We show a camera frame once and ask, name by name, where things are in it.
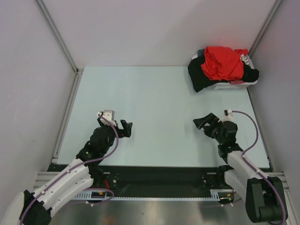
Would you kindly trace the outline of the red tank top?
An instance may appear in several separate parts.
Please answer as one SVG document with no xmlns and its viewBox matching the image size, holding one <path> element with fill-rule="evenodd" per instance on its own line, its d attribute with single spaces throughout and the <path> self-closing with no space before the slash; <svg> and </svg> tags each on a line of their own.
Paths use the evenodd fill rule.
<svg viewBox="0 0 300 225">
<path fill-rule="evenodd" d="M 241 55 L 248 49 L 233 50 L 230 47 L 208 46 L 204 50 L 205 62 L 201 65 L 203 73 L 214 81 L 236 81 L 243 76 Z"/>
</svg>

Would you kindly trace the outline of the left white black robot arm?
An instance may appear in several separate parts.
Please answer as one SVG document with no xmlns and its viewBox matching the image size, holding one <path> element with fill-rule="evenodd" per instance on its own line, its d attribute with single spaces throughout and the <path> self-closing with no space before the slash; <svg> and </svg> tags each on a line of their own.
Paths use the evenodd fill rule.
<svg viewBox="0 0 300 225">
<path fill-rule="evenodd" d="M 8 206 L 3 225 L 48 225 L 54 215 L 80 192 L 99 187 L 104 178 L 98 165 L 112 155 L 119 139 L 129 138 L 133 124 L 121 120 L 118 127 L 112 112 L 99 112 L 99 127 L 67 167 L 40 188 L 20 192 Z"/>
</svg>

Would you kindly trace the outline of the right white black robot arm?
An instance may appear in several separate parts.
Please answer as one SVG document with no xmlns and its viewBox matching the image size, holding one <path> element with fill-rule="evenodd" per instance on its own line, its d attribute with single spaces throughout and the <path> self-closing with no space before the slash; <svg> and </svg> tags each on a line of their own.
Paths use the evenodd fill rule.
<svg viewBox="0 0 300 225">
<path fill-rule="evenodd" d="M 216 182 L 221 188 L 230 186 L 236 191 L 251 222 L 283 225 L 288 219 L 283 183 L 255 166 L 246 156 L 249 149 L 243 150 L 237 144 L 234 113 L 225 110 L 222 119 L 210 113 L 193 120 L 197 129 L 218 142 L 218 154 L 227 164 L 224 172 L 216 176 Z"/>
</svg>

